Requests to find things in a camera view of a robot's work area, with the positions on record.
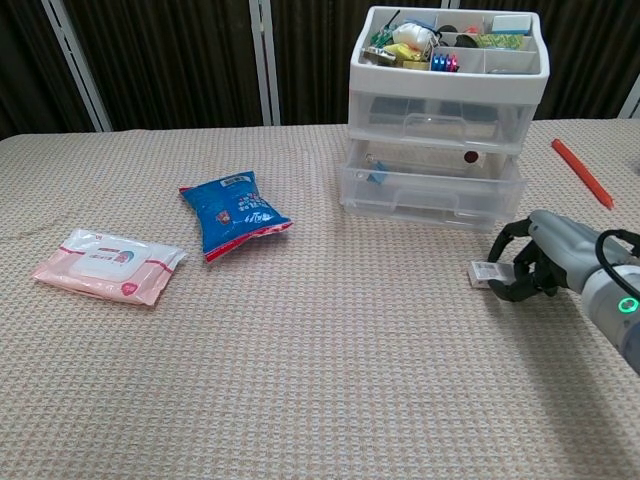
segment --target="black curtain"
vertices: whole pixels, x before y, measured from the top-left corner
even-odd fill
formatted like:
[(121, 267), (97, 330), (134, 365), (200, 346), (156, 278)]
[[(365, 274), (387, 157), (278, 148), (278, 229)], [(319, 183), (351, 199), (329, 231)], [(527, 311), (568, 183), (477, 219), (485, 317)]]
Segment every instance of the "black curtain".
[(240, 0), (65, 0), (115, 130), (262, 125)]
[(540, 15), (551, 76), (536, 118), (613, 118), (640, 74), (638, 0), (462, 0)]
[(0, 139), (93, 131), (39, 0), (2, 0), (0, 55)]
[(271, 0), (283, 125), (346, 123), (349, 61), (373, 5), (438, 8), (440, 0)]

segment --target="beige tablecloth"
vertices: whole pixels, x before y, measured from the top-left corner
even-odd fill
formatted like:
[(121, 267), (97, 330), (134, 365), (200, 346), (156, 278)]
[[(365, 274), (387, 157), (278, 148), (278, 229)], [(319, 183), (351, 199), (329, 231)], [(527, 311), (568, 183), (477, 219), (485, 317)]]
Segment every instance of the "beige tablecloth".
[[(520, 216), (640, 231), (639, 138), (633, 121), (534, 122)], [(0, 478), (639, 478), (640, 380), (579, 298), (472, 290), (498, 227), (345, 214), (346, 141), (304, 126), (1, 142)], [(245, 169), (295, 225), (206, 266), (177, 188)], [(189, 256), (155, 309), (35, 284), (77, 227)]]

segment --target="red pen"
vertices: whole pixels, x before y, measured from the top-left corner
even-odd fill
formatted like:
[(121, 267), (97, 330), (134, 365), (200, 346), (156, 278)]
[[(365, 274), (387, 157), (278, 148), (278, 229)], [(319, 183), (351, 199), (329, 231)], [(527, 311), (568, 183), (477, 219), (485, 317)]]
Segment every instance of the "red pen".
[(576, 175), (580, 177), (580, 180), (589, 187), (589, 190), (596, 196), (598, 201), (607, 207), (609, 210), (613, 208), (613, 198), (607, 193), (607, 191), (600, 185), (600, 182), (591, 175), (591, 172), (584, 166), (584, 164), (576, 157), (569, 148), (557, 138), (551, 142), (553, 149), (558, 152), (564, 161), (576, 172)]

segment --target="blue snack bag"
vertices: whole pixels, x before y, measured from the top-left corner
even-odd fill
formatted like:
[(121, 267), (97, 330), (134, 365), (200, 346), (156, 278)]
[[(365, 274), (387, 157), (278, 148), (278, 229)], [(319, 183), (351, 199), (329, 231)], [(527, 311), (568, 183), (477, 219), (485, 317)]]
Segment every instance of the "blue snack bag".
[(252, 237), (278, 233), (293, 225), (258, 192), (253, 172), (242, 172), (180, 193), (202, 226), (202, 251), (207, 262), (239, 247)]

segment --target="plastic storage drawer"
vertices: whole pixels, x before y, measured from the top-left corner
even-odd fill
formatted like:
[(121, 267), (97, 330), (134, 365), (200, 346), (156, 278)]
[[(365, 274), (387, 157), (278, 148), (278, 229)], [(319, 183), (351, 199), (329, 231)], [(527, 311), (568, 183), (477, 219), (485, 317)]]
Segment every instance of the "plastic storage drawer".
[(515, 158), (351, 140), (340, 202), (350, 212), (491, 230), (511, 220), (526, 182)]
[[(520, 50), (436, 47), (455, 54), (456, 73), (367, 64), (361, 50), (396, 7), (369, 10), (351, 56), (349, 135), (352, 138), (437, 145), (518, 155), (549, 77), (549, 57), (535, 13), (403, 8), (394, 22), (419, 19), (439, 28), (470, 25), (489, 31), (496, 15), (529, 15)], [(455, 44), (457, 33), (442, 40)]]

